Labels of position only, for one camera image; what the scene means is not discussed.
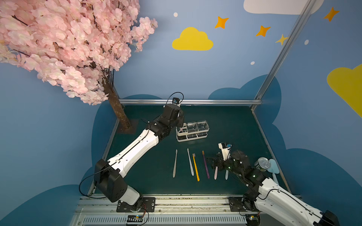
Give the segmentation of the grey white toothbrush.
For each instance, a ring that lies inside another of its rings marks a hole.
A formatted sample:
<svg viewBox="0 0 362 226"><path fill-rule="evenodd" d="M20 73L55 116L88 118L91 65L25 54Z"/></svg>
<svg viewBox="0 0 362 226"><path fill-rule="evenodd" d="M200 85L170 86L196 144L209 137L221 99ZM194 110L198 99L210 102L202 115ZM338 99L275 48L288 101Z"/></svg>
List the grey white toothbrush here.
<svg viewBox="0 0 362 226"><path fill-rule="evenodd" d="M177 156L178 156L178 150L176 149L176 151L175 151L174 165L173 165L173 178L175 178L175 176L176 176Z"/></svg>

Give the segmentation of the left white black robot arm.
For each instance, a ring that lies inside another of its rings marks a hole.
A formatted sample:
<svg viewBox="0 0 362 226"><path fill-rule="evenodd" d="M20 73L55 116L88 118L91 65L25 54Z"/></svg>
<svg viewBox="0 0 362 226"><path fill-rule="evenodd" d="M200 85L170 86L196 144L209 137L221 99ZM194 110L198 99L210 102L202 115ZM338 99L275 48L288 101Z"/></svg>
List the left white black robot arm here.
<svg viewBox="0 0 362 226"><path fill-rule="evenodd" d="M136 210L141 208L142 195L127 185L124 178L132 166L151 148L156 146L172 129L184 123L183 110L176 98L166 104L163 113L148 122L146 129L123 151L109 160L99 160L95 165L94 183L111 202L121 201Z"/></svg>

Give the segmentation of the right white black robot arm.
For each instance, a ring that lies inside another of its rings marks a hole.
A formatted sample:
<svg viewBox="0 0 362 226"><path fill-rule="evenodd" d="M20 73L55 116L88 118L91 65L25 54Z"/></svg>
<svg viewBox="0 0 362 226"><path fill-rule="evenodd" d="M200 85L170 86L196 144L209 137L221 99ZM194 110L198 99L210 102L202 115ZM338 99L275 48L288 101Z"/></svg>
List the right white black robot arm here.
<svg viewBox="0 0 362 226"><path fill-rule="evenodd" d="M298 199L252 166L248 156L241 151L232 152L226 159L218 153L207 161L213 169L235 174L249 188L240 201L230 203L239 211L263 212L286 226L339 225L334 213L322 212Z"/></svg>

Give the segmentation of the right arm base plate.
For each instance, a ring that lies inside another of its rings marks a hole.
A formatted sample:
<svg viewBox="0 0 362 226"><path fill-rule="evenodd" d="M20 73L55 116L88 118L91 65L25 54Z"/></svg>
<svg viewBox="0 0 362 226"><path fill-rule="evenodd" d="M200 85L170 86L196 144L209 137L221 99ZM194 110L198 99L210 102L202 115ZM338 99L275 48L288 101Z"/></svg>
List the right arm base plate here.
<svg viewBox="0 0 362 226"><path fill-rule="evenodd" d="M243 196L232 196L228 198L228 201L231 212L247 212L255 210L254 204Z"/></svg>

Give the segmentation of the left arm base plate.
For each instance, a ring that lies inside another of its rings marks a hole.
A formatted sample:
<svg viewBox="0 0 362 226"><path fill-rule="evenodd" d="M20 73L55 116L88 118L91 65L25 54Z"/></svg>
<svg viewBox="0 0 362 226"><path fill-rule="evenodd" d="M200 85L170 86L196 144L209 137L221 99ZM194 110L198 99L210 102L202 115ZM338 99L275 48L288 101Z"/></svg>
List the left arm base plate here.
<svg viewBox="0 0 362 226"><path fill-rule="evenodd" d="M129 205L126 202L118 201L116 212L154 212L155 211L154 197L141 196L134 205Z"/></svg>

